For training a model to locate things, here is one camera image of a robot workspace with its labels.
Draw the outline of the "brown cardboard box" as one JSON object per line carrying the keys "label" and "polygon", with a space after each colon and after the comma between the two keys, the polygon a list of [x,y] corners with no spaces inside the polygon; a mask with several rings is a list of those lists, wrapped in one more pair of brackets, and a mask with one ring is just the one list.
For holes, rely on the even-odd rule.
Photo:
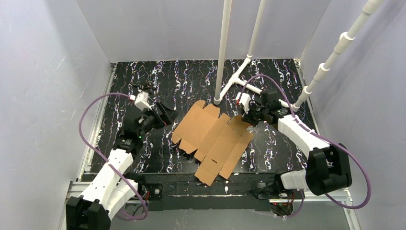
{"label": "brown cardboard box", "polygon": [[195,177],[211,186],[217,176],[228,179],[253,139],[242,116],[229,117],[220,108],[195,102],[172,133],[172,142],[200,165]]}

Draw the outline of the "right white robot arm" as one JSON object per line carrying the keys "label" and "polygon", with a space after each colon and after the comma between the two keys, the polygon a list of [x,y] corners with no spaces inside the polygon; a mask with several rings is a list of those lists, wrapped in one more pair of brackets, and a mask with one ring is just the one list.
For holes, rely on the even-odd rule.
{"label": "right white robot arm", "polygon": [[253,127],[259,122],[275,125],[307,158],[305,170],[275,175],[274,182],[266,186],[271,192],[303,190],[319,196],[352,184],[349,157],[342,147],[316,137],[313,130],[282,105],[276,91],[261,92],[260,101],[240,92],[236,101],[241,108],[243,122]]}

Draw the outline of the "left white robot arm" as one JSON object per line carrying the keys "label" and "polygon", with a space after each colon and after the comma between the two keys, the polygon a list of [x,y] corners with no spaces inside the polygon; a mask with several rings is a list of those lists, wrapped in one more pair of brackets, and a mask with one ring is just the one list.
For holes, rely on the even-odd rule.
{"label": "left white robot arm", "polygon": [[145,177],[126,172],[126,169],[141,150],[147,133],[171,126],[178,114],[162,102],[150,109],[127,109],[108,162],[79,196],[71,196],[66,203],[68,230],[108,230],[112,219],[128,200],[137,193],[144,195]]}

